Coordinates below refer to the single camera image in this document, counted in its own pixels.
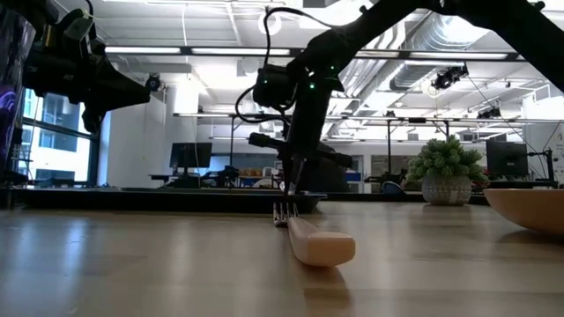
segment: computer monitor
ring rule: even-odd
[[[487,141],[487,171],[491,175],[526,176],[529,174],[527,145]]]
[[[175,143],[170,153],[170,167],[210,167],[211,143]]]

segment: wooden bowl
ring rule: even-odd
[[[564,234],[564,190],[484,189],[490,206],[516,225]]]

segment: table surface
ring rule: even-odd
[[[562,316],[564,242],[488,207],[320,203],[311,269],[264,216],[0,212],[0,315]]]

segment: ceiling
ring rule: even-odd
[[[265,46],[265,35],[258,27],[258,20],[263,13],[261,6],[242,5],[237,3],[209,2],[209,4],[188,5],[163,5],[144,4],[133,0],[125,2],[112,2],[92,0],[95,22],[98,35],[108,44],[113,46],[221,46],[221,47],[259,47]],[[286,1],[286,5],[303,9],[308,6],[309,0]],[[61,12],[85,8],[85,4],[76,0],[57,0]],[[564,5],[560,0],[548,0],[546,15],[561,28],[564,28]],[[354,20],[357,11],[354,8],[363,4],[361,0],[340,0],[327,8],[308,9],[308,12],[330,23],[342,23]],[[420,21],[427,15],[426,11],[415,11],[405,21],[400,22],[401,27],[409,38],[414,27],[420,26]],[[309,40],[323,31],[322,28],[304,26],[305,21],[295,16],[282,15],[280,30],[272,36],[273,47],[303,48]],[[468,48],[471,50],[503,51],[512,50],[495,33],[489,32]],[[139,81],[145,81],[148,74],[143,71],[151,69],[151,65],[182,66],[188,63],[196,71],[197,76],[205,86],[205,92],[200,94],[200,105],[204,111],[224,111],[231,108],[241,92],[254,84],[255,76],[241,74],[240,57],[202,57],[202,56],[121,56],[115,58],[119,63],[119,70],[128,73]],[[246,67],[257,67],[262,58],[246,58]],[[278,58],[278,64],[288,63],[290,60]],[[372,77],[362,77],[362,66],[357,65],[349,76],[357,76],[358,84],[366,90],[368,84],[374,81],[380,73]],[[524,94],[532,89],[545,84],[544,77],[528,63],[468,63],[471,78],[474,84],[465,79],[450,90],[435,96],[430,93],[430,80],[419,81],[418,85],[409,93],[392,102],[388,107],[380,110],[394,110],[397,116],[432,116],[468,115],[468,108],[480,109],[485,99],[498,96],[502,105],[502,112],[506,116],[515,116],[521,113],[520,106]],[[168,85],[186,76],[185,73],[161,73],[161,79]]]

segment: ductwork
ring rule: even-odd
[[[458,17],[442,16],[433,13],[419,30],[405,42],[402,49],[407,50],[464,50],[475,43],[488,31],[472,26]],[[399,61],[387,62],[368,85],[360,98],[369,110],[359,115],[373,115],[404,96],[423,78],[435,71],[435,66],[418,65]],[[379,92],[396,91],[398,93]]]

